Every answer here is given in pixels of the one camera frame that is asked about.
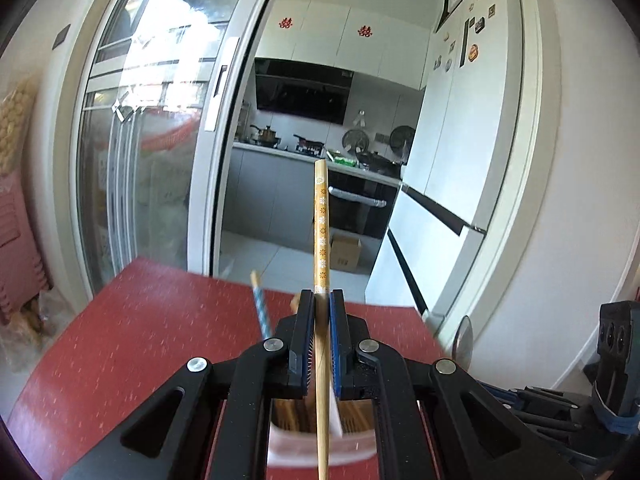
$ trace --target kitchen backsplash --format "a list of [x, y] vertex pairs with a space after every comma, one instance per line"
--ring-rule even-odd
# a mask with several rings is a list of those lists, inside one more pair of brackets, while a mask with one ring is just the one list
[[295, 150], [298, 143], [294, 137], [295, 134], [308, 140], [324, 142], [326, 147], [331, 150], [344, 152], [342, 136], [347, 130], [354, 128], [353, 121], [358, 112], [364, 110], [366, 122], [364, 130], [369, 136], [369, 150], [378, 152], [390, 160], [399, 160], [389, 145], [376, 142], [375, 136], [376, 134], [389, 136], [396, 126], [407, 125], [415, 128], [418, 124], [423, 97], [424, 91], [356, 73], [353, 76], [344, 124], [331, 124], [258, 110], [255, 99], [255, 73], [252, 71], [244, 96], [245, 100], [250, 103], [245, 134], [249, 135], [252, 131], [249, 124], [255, 124], [260, 128], [271, 126], [277, 132], [277, 136], [282, 139], [280, 149], [288, 146], [290, 152]]

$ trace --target bag of eggs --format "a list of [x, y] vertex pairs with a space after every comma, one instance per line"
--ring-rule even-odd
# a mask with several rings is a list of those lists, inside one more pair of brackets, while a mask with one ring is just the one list
[[8, 175], [20, 165], [22, 144], [37, 92], [36, 78], [28, 76], [0, 103], [0, 176]]

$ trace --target metal screw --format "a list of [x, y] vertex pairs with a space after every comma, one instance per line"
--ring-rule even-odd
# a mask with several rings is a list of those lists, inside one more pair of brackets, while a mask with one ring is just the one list
[[271, 339], [267, 339], [267, 341], [264, 342], [264, 349], [267, 352], [277, 352], [283, 346], [284, 343], [280, 339], [274, 337], [272, 337]]
[[194, 357], [187, 363], [187, 370], [190, 372], [201, 372], [207, 367], [207, 360], [203, 357]]
[[363, 339], [360, 344], [360, 350], [362, 350], [363, 352], [366, 352], [367, 354], [371, 354], [372, 352], [375, 352], [376, 350], [378, 350], [378, 348], [380, 348], [380, 345], [377, 341], [374, 341], [373, 339]]
[[436, 370], [443, 375], [451, 375], [456, 371], [456, 364], [449, 359], [440, 359], [440, 361], [436, 363]]

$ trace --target countertop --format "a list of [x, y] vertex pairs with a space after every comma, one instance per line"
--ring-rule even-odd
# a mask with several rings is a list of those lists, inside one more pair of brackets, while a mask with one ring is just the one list
[[[284, 150], [277, 150], [275, 148], [265, 148], [264, 146], [247, 144], [246, 142], [234, 141], [234, 148], [238, 148], [240, 150], [247, 150], [249, 152], [259, 152], [259, 153], [266, 153], [267, 155], [282, 156], [284, 158], [290, 158], [292, 160], [302, 160], [303, 162], [308, 162], [308, 163], [312, 163], [318, 160], [315, 157], [302, 155], [301, 153], [286, 152]], [[349, 166], [336, 164], [335, 162], [331, 162], [330, 160], [328, 160], [326, 164], [327, 164], [327, 168], [331, 171], [338, 171], [339, 173], [357, 176], [359, 178], [371, 180], [372, 182], [377, 182], [379, 184], [386, 184], [387, 186], [392, 186], [397, 188], [402, 186], [402, 180], [398, 180], [391, 176], [380, 175], [379, 173], [373, 173], [372, 171], [362, 170], [361, 168], [350, 168]]]
[[[273, 325], [291, 294], [265, 291]], [[407, 358], [442, 356], [412, 308], [347, 304], [373, 338]], [[249, 286], [139, 258], [62, 333], [29, 378], [7, 426], [43, 480], [58, 480], [194, 356], [220, 362], [260, 340]], [[318, 470], [268, 468], [268, 480], [314, 480]], [[331, 480], [376, 480], [373, 457], [330, 468]]]

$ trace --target cardboard box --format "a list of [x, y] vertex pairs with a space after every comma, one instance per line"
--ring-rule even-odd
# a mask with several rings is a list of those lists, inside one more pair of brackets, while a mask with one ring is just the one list
[[331, 240], [329, 268], [335, 270], [356, 270], [362, 244], [359, 238], [335, 234]]

